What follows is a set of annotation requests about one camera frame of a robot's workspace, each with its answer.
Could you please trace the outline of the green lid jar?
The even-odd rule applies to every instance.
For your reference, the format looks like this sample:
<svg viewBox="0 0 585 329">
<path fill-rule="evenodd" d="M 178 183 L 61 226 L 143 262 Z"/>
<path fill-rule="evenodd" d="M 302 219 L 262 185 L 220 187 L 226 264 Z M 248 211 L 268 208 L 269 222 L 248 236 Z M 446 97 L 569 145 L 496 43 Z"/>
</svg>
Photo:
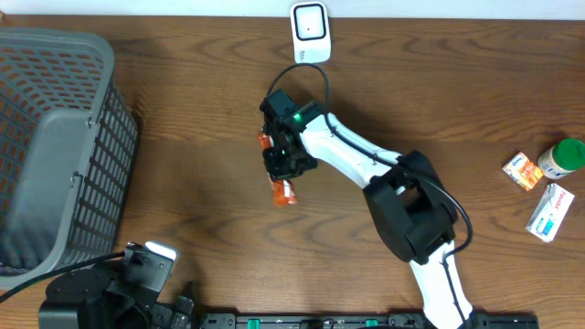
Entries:
<svg viewBox="0 0 585 329">
<path fill-rule="evenodd" d="M 578 171 L 584 166 L 584 143 L 565 139 L 540 155 L 537 165 L 549 179 L 560 179 Z"/>
</svg>

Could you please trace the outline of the small orange box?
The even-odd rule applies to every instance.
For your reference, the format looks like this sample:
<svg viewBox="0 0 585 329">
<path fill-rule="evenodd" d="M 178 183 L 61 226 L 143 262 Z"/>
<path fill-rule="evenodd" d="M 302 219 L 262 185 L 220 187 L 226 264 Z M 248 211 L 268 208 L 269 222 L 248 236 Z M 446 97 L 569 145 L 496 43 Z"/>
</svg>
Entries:
<svg viewBox="0 0 585 329">
<path fill-rule="evenodd" d="M 526 191 L 532 190 L 544 176 L 543 171 L 522 152 L 514 155 L 502 170 Z"/>
</svg>

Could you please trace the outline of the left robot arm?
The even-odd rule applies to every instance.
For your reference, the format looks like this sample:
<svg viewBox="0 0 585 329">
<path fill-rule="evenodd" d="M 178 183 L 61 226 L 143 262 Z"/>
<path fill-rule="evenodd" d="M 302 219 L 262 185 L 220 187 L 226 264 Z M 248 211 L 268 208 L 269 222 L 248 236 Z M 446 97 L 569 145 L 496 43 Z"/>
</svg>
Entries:
<svg viewBox="0 0 585 329">
<path fill-rule="evenodd" d="M 130 243 L 117 260 L 58 276 L 38 312 L 41 329 L 197 328 L 195 301 L 183 292 L 173 303 L 158 297 L 178 252 L 154 241 Z"/>
</svg>

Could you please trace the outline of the white blue medicine box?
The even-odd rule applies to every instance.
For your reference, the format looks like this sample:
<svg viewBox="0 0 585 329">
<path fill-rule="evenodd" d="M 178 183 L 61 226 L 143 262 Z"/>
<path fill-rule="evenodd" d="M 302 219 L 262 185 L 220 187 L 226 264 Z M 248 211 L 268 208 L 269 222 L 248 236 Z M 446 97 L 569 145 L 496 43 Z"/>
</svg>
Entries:
<svg viewBox="0 0 585 329">
<path fill-rule="evenodd" d="M 558 184 L 549 184 L 528 220 L 526 230 L 546 243 L 552 242 L 574 198 Z"/>
</svg>

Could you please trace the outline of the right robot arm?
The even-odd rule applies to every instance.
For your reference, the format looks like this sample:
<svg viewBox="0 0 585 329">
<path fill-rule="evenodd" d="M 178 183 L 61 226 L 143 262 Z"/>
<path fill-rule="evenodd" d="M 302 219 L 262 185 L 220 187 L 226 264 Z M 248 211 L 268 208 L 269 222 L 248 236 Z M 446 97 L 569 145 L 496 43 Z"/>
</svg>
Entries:
<svg viewBox="0 0 585 329">
<path fill-rule="evenodd" d="M 386 150 L 347 129 L 324 105 L 300 106 L 283 91 L 260 105 L 259 137 L 275 200 L 292 204 L 292 179 L 325 162 L 359 186 L 386 247 L 408 263 L 437 328 L 469 328 L 473 307 L 454 263 L 454 225 L 464 212 L 445 191 L 429 159 L 418 151 Z"/>
</svg>

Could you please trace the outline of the red Top chocolate bar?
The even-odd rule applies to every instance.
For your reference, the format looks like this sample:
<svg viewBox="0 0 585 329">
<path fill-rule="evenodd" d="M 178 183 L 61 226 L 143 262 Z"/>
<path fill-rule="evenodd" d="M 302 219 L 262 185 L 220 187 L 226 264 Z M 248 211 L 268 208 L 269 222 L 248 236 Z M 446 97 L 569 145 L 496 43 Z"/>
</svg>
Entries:
<svg viewBox="0 0 585 329">
<path fill-rule="evenodd" d="M 269 135 L 265 133 L 259 133 L 258 140 L 263 151 L 273 150 L 274 143 Z M 293 191 L 293 185 L 289 180 L 278 180 L 269 176 L 269 181 L 271 183 L 273 203 L 275 206 L 288 206 L 297 204 L 297 197 Z"/>
</svg>

